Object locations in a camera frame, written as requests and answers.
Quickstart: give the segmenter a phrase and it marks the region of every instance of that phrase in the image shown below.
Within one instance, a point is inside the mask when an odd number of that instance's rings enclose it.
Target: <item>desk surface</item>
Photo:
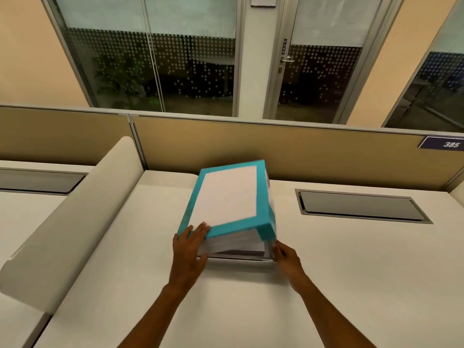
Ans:
[[[65,196],[0,192],[0,267]],[[0,293],[0,347],[21,348],[44,313]]]
[[[168,279],[171,238],[196,176],[146,171],[37,348],[116,347]],[[433,225],[303,216],[295,188],[411,196]],[[279,239],[378,348],[464,343],[464,209],[447,193],[271,181]],[[273,272],[206,268],[163,347],[322,347]]]

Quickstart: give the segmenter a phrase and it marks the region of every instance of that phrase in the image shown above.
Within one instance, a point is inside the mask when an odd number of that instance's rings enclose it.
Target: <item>door handle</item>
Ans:
[[[283,64],[284,62],[295,62],[295,60],[291,56],[287,56],[287,59],[284,60],[283,57],[280,58],[280,63]]]

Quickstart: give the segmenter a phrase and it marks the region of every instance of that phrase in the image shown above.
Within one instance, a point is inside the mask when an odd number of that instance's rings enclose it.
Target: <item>hand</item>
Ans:
[[[208,260],[206,254],[197,260],[197,253],[202,240],[205,239],[211,227],[202,222],[190,234],[193,228],[193,226],[189,226],[184,229],[180,236],[176,233],[173,238],[174,258],[167,287],[182,297],[186,296],[190,288],[194,286]]]
[[[311,283],[311,280],[305,274],[297,252],[278,240],[275,240],[273,251],[279,268],[289,279],[292,288],[301,294],[307,288],[308,284]]]

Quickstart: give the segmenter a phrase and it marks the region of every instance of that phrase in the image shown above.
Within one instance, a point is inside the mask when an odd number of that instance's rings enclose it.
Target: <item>orange wall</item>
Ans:
[[[0,102],[89,106],[40,0],[0,0]]]
[[[348,125],[381,127],[456,0],[404,0]]]

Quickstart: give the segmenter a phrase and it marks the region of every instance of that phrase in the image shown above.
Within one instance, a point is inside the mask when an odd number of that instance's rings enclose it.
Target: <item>glass wall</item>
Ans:
[[[333,122],[381,1],[298,0],[276,119]]]
[[[386,127],[464,132],[464,0],[436,36]]]
[[[232,116],[237,0],[48,0],[93,105]]]

